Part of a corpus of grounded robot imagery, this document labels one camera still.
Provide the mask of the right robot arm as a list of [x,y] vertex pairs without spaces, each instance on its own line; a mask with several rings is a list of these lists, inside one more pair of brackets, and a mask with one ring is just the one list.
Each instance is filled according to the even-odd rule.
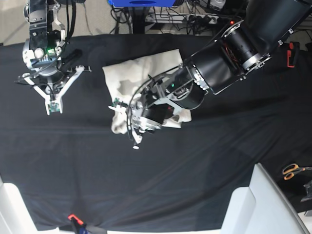
[[77,5],[83,0],[28,0],[24,17],[29,23],[22,59],[30,70],[18,77],[17,84],[35,89],[48,105],[56,105],[73,82],[90,66],[73,64],[82,51],[74,50],[64,57],[66,46],[73,36]]

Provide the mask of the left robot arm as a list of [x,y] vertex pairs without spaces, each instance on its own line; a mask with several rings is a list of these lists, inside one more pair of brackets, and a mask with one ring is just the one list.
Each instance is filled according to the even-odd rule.
[[263,67],[311,9],[309,0],[251,0],[245,19],[222,29],[180,65],[149,76],[129,102],[115,100],[114,107],[125,111],[133,148],[169,117],[198,108],[208,92],[219,94]]

